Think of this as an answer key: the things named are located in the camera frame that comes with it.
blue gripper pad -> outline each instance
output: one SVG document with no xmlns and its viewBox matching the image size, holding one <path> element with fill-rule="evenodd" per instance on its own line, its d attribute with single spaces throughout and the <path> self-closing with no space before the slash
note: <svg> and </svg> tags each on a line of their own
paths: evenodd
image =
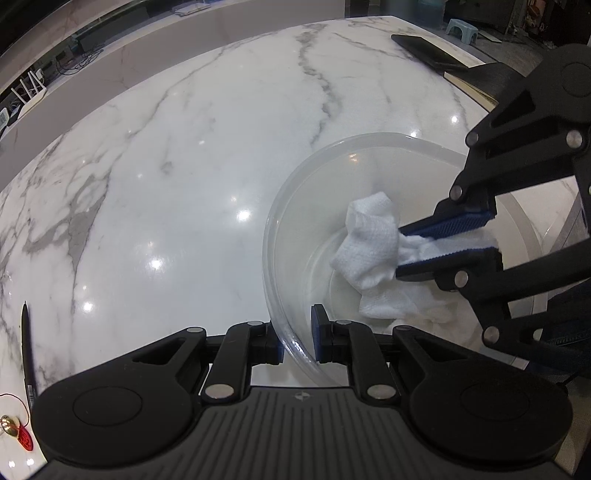
<svg viewBox="0 0 591 480">
<path fill-rule="evenodd" d="M 495 216 L 492 212 L 464 213 L 421 229 L 407 232 L 406 235 L 427 236 L 434 239 L 446 238 L 459 233 L 469 232 L 485 226 Z"/>
<path fill-rule="evenodd" d="M 318 323 L 318 315 L 314 307 L 311 308 L 311 327 L 312 327 L 312 340 L 314 340 L 314 357 L 317 361 L 320 359 L 320 324 Z"/>
</svg>

red tag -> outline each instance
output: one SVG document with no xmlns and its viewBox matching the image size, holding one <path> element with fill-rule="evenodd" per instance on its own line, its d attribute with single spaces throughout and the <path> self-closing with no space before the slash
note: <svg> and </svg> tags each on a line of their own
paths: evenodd
<svg viewBox="0 0 591 480">
<path fill-rule="evenodd" d="M 31 434 L 22 425 L 18 428 L 18 443 L 20 443 L 27 452 L 33 451 L 33 439 Z"/>
</svg>

clear plastic bowl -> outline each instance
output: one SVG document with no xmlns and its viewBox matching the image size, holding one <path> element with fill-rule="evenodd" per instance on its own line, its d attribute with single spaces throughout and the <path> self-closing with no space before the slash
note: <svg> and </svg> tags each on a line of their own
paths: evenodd
<svg viewBox="0 0 591 480">
<path fill-rule="evenodd" d="M 346 383 L 340 365 L 316 362 L 310 307 L 323 303 L 332 320 L 364 320 L 359 293 L 335 275 L 329 261 L 343 241 L 349 203 L 385 192 L 398 205 L 401 224 L 433 213 L 466 157 L 425 140 L 394 133 L 358 135 L 323 148 L 287 179 L 271 207 L 263 243 L 265 296 L 271 321 L 288 353 L 317 385 Z M 510 194 L 497 198 L 489 229 L 504 267 L 541 255 L 531 222 Z M 545 309 L 545 298 L 513 302 L 513 316 Z M 482 351 L 506 362 L 513 357 Z"/>
</svg>

black pen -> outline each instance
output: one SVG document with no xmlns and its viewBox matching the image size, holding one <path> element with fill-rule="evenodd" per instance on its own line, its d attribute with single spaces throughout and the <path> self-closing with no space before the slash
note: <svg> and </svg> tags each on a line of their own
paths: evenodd
<svg viewBox="0 0 591 480">
<path fill-rule="evenodd" d="M 33 345 L 31 344 L 31 323 L 27 302 L 22 306 L 21 316 L 22 369 L 25 372 L 25 390 L 29 411 L 33 408 L 37 398 L 37 382 L 35 380 L 35 365 L 33 363 Z"/>
</svg>

red string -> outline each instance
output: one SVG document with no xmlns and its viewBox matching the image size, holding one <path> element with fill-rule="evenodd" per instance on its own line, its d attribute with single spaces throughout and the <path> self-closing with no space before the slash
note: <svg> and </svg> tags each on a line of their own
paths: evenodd
<svg viewBox="0 0 591 480">
<path fill-rule="evenodd" d="M 18 398 L 16 395 L 13 395 L 11 393 L 2 393 L 2 394 L 0 394 L 0 397 L 3 397 L 4 395 L 10 395 L 11 397 L 16 398 L 20 403 L 22 403 L 22 406 L 25 408 L 25 411 L 27 412 L 27 422 L 23 425 L 23 427 L 26 427 L 27 425 L 29 425 L 29 420 L 31 420 L 31 416 L 29 415 L 29 411 L 28 411 L 25 403 L 20 398 Z"/>
</svg>

